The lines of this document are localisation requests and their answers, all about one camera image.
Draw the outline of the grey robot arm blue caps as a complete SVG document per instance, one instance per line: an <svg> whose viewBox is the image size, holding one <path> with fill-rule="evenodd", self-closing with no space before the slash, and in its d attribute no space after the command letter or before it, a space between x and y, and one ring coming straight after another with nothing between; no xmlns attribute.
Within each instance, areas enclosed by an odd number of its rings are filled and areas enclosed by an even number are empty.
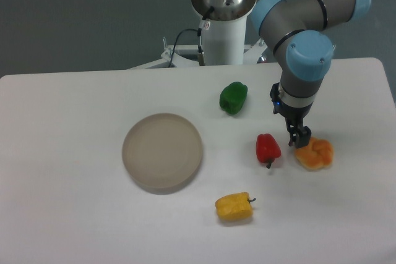
<svg viewBox="0 0 396 264"><path fill-rule="evenodd" d="M305 147L311 130L303 124L334 55L324 30L362 18L371 0L191 0L200 16L200 65L240 64L246 22L279 63L280 81L270 91L273 111L285 118L290 144Z"/></svg>

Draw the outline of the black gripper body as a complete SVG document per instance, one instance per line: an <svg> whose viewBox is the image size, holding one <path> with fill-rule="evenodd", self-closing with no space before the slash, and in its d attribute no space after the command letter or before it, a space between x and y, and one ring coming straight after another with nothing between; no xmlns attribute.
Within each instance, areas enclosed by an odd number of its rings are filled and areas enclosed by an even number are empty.
<svg viewBox="0 0 396 264"><path fill-rule="evenodd" d="M288 126L302 127L303 119L313 104L313 96L298 98L287 93L281 83L273 84L270 91L273 113L280 114Z"/></svg>

